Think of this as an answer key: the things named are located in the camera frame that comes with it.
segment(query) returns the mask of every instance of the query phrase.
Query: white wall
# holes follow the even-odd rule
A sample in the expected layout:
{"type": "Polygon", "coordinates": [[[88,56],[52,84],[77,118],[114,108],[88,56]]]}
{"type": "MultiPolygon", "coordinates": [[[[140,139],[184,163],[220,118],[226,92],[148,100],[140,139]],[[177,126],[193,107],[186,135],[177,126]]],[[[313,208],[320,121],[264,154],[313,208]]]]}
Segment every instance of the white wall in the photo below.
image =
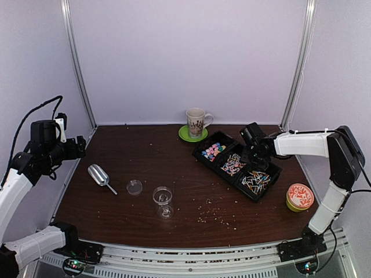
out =
{"type": "Polygon", "coordinates": [[[79,0],[71,14],[100,125],[279,123],[306,1],[79,0]]]}
{"type": "MultiPolygon", "coordinates": [[[[64,100],[59,112],[68,116],[67,137],[91,133],[78,93],[60,1],[0,0],[0,175],[5,172],[15,131],[23,116],[56,95],[64,100]]],[[[29,117],[16,145],[22,151],[30,139],[34,120],[50,119],[53,104],[29,117]]],[[[58,179],[42,177],[23,200],[6,231],[16,240],[48,225],[68,172],[74,162],[64,162],[58,179]]]]}
{"type": "MultiPolygon", "coordinates": [[[[366,156],[371,176],[371,2],[318,1],[310,56],[291,129],[348,125],[366,156]]],[[[301,158],[323,197],[329,181],[325,159],[301,158]]],[[[361,177],[354,188],[369,188],[361,177]]],[[[371,194],[351,196],[336,223],[343,226],[360,268],[370,277],[371,194]]]]}

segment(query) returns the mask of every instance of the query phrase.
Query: colorful candy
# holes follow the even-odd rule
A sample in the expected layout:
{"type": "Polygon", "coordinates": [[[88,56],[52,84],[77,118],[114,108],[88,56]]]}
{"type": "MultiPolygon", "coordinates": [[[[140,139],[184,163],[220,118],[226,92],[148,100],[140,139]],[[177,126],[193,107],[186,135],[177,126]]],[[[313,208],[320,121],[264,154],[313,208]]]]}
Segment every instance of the colorful candy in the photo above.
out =
{"type": "Polygon", "coordinates": [[[234,176],[246,165],[246,163],[241,163],[239,161],[240,159],[241,157],[237,153],[230,155],[227,162],[225,162],[221,169],[227,172],[229,175],[234,176]]]}
{"type": "Polygon", "coordinates": [[[210,148],[202,151],[202,155],[209,159],[211,162],[215,160],[215,157],[225,150],[226,146],[221,146],[220,143],[213,144],[210,148]]]}
{"type": "Polygon", "coordinates": [[[268,174],[252,171],[250,176],[242,179],[241,184],[249,188],[255,195],[259,195],[267,188],[270,181],[271,177],[268,174]]]}

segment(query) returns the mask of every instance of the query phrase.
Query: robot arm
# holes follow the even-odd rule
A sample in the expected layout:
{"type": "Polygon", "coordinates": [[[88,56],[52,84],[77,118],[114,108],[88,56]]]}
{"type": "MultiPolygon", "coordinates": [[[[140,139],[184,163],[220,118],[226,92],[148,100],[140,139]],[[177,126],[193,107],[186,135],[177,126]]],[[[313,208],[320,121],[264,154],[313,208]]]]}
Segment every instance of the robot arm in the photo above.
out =
{"type": "Polygon", "coordinates": [[[17,153],[9,174],[0,190],[0,273],[16,277],[19,270],[42,255],[57,248],[77,247],[76,227],[64,223],[15,242],[3,244],[3,236],[18,205],[36,185],[42,175],[55,180],[55,170],[64,160],[85,156],[86,142],[82,136],[66,139],[67,117],[58,114],[54,120],[40,120],[31,124],[31,140],[23,152],[17,153]]]}
{"type": "MultiPolygon", "coordinates": [[[[331,174],[328,191],[304,228],[303,239],[295,246],[300,249],[301,254],[313,254],[322,243],[325,231],[341,213],[351,188],[362,171],[361,167],[365,165],[365,157],[351,130],[347,126],[340,126],[336,130],[290,131],[277,136],[266,136],[256,123],[252,123],[242,129],[240,134],[247,145],[242,157],[244,162],[253,167],[264,168],[271,157],[315,155],[329,158],[331,174]]],[[[285,252],[297,250],[285,249],[285,252]]]]}

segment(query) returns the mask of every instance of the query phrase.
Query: divided tray compartment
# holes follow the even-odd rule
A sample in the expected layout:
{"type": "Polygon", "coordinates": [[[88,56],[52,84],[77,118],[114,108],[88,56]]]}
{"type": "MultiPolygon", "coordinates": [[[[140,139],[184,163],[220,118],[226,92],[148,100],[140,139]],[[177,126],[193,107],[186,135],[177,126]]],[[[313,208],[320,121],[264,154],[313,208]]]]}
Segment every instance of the divided tray compartment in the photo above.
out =
{"type": "Polygon", "coordinates": [[[271,179],[267,183],[267,185],[264,187],[263,190],[261,190],[258,194],[255,194],[253,191],[249,189],[248,186],[242,183],[245,177],[249,178],[252,176],[251,174],[252,170],[249,169],[248,166],[245,166],[240,172],[240,175],[238,179],[236,180],[234,186],[237,187],[239,190],[241,190],[244,194],[248,195],[255,202],[257,202],[261,197],[264,196],[265,193],[267,193],[269,188],[272,187],[272,185],[276,183],[281,171],[282,169],[273,163],[269,163],[269,166],[265,171],[257,171],[257,172],[263,172],[263,173],[268,174],[271,179]]]}
{"type": "Polygon", "coordinates": [[[214,169],[217,162],[224,155],[224,153],[228,152],[228,150],[231,149],[235,144],[237,144],[237,141],[234,140],[231,136],[221,131],[217,131],[208,138],[198,143],[198,145],[193,151],[193,156],[196,157],[208,168],[214,169]],[[206,149],[210,148],[213,144],[216,143],[220,143],[220,146],[224,145],[226,149],[224,149],[217,156],[215,156],[214,161],[211,161],[209,158],[204,157],[202,151],[205,151],[206,149]]]}
{"type": "Polygon", "coordinates": [[[238,179],[241,171],[243,168],[240,170],[236,171],[235,174],[230,175],[226,171],[222,169],[222,167],[228,162],[228,159],[233,156],[233,154],[237,154],[241,156],[243,150],[243,145],[236,142],[236,144],[231,147],[230,149],[226,150],[226,152],[223,153],[223,155],[219,158],[219,160],[216,162],[214,171],[219,174],[221,177],[223,177],[225,180],[227,180],[231,185],[234,185],[236,180],[238,179]]]}

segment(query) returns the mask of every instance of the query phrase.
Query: dark wooden tabletop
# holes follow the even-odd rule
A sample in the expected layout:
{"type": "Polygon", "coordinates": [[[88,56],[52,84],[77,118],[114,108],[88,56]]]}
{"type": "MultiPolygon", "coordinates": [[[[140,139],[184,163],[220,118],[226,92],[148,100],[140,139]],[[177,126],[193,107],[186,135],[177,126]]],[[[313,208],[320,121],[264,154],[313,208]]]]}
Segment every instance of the dark wooden tabletop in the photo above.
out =
{"type": "MultiPolygon", "coordinates": [[[[180,125],[101,126],[68,186],[57,221],[77,226],[79,237],[145,247],[240,246],[300,237],[318,205],[294,213],[285,204],[288,187],[308,184],[297,160],[274,160],[283,171],[257,203],[232,187],[192,156],[195,144],[178,137],[180,125]],[[98,186],[88,174],[98,164],[110,185],[98,186]],[[143,183],[130,195],[126,184],[143,183]],[[173,191],[174,216],[162,220],[152,193],[158,186],[173,191]]],[[[209,126],[242,142],[241,126],[209,126]]],[[[267,134],[276,126],[263,126],[267,134]]]]}

